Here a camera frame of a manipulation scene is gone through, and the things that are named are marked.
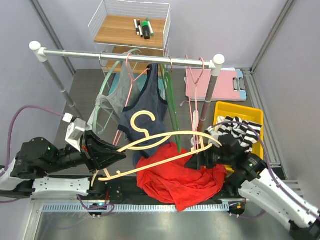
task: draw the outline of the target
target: black marker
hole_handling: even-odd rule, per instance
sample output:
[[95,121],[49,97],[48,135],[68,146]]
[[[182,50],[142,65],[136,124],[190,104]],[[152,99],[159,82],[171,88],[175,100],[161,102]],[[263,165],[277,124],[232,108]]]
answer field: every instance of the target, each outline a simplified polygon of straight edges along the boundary
[[135,26],[135,31],[136,31],[136,34],[139,36],[140,35],[140,32],[139,32],[139,28],[138,28],[138,24],[137,24],[137,20],[134,19],[134,26]]
[[138,19],[137,20],[137,23],[138,23],[138,28],[139,28],[139,33],[140,33],[140,37],[144,37],[144,35],[142,34],[142,28],[141,28],[141,23],[140,23],[140,20]]

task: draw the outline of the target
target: wooden shelf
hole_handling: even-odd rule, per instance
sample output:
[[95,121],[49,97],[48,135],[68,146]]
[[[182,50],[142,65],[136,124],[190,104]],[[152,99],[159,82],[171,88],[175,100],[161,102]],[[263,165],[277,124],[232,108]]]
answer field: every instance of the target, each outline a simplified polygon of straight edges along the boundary
[[128,45],[132,47],[147,47],[163,50],[165,19],[150,19],[154,36],[144,39],[136,33],[134,19],[138,17],[108,15],[94,42],[111,45]]
[[[123,54],[125,52],[128,52],[129,50],[133,49],[132,47],[127,47],[127,46],[115,46],[112,53],[113,54]],[[144,56],[155,56],[155,57],[162,57],[163,56],[163,51],[162,50],[154,50],[154,49],[148,49],[148,48],[139,48],[141,53],[139,55],[144,55]],[[116,63],[115,60],[109,60],[107,62],[107,67],[109,69],[112,68],[112,66]],[[131,68],[133,69],[136,65],[136,62],[130,62]],[[149,65],[149,63],[143,63],[139,62],[138,65],[136,66],[135,70],[133,71],[134,74],[141,74]],[[118,64],[116,66],[115,70],[113,71],[114,73],[120,73],[121,72],[121,64]]]

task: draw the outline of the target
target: navy tank top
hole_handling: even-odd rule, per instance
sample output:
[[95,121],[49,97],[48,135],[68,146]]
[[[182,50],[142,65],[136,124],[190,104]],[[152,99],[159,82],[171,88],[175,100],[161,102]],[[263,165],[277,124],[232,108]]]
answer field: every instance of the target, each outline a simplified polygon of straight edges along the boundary
[[[164,125],[165,116],[168,109],[168,103],[164,100],[159,91],[158,81],[158,64],[149,64],[147,71],[147,79],[139,96],[132,105],[124,107],[118,129],[127,135],[130,142],[134,142],[145,138],[143,132],[135,131],[130,124],[132,116],[142,110],[149,111],[154,114],[155,121],[152,121],[148,115],[140,115],[135,119],[135,125],[140,129],[147,129],[150,136],[163,134],[168,132]],[[149,146],[159,142],[162,138],[151,139],[137,145],[137,147]],[[159,146],[147,150],[137,151],[133,155],[133,165],[136,166],[143,156],[150,158],[153,156]]]

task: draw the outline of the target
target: green hanger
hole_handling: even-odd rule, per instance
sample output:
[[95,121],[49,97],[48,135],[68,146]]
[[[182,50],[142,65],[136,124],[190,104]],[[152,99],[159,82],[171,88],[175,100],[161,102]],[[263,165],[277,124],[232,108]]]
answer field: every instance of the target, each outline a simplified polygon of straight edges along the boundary
[[[171,118],[173,131],[179,131],[179,121],[177,116],[177,109],[175,104],[174,86],[172,85],[172,80],[170,73],[167,71],[164,65],[159,64],[161,76],[164,85],[164,91],[166,96],[166,101],[168,102],[169,114]],[[175,142],[178,147],[178,152],[181,153],[181,139],[180,135],[175,135]]]
[[[133,54],[135,54],[135,52],[140,52],[140,53],[141,53],[141,51],[140,51],[139,49],[134,48],[134,49],[131,49],[131,50],[127,51],[127,52],[124,52],[123,54],[128,54],[128,53],[133,53]],[[113,64],[112,68],[110,69],[110,71],[108,72],[108,74],[106,75],[106,77],[105,77],[105,79],[104,79],[104,81],[103,81],[103,83],[102,83],[102,86],[101,86],[101,89],[100,89],[99,94],[102,95],[102,94],[104,93],[104,90],[105,90],[105,87],[106,87],[106,85],[107,85],[107,83],[108,83],[108,80],[109,80],[109,78],[111,77],[111,75],[114,73],[114,70],[116,69],[116,67],[118,66],[119,63],[121,63],[121,61],[116,61],[116,62]],[[106,123],[105,123],[104,126],[102,126],[101,124],[98,123],[99,111],[100,111],[100,107],[99,107],[99,106],[95,106],[95,112],[94,112],[93,123],[92,123],[92,131],[93,131],[95,134],[97,134],[97,126],[99,126],[99,127],[101,128],[101,130],[98,132],[98,134],[101,135],[101,134],[106,130],[107,125],[108,125],[108,123],[109,123],[109,121],[110,121],[110,119],[111,119],[111,116],[112,116],[112,114],[114,113],[114,110],[112,110],[112,113],[111,113],[111,115],[109,116],[109,118],[108,118],[108,120],[106,121]]]

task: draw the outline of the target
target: yellow tray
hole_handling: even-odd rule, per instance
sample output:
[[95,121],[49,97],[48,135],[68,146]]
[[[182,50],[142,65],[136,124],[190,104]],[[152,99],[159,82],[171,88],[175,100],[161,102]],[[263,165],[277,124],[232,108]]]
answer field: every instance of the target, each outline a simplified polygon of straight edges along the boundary
[[[264,139],[264,112],[253,107],[241,106],[237,104],[218,101],[215,106],[213,124],[217,123],[218,116],[232,118],[239,117],[242,120],[255,122],[262,125],[260,137]],[[264,159],[264,150],[260,142],[253,145],[252,153]]]

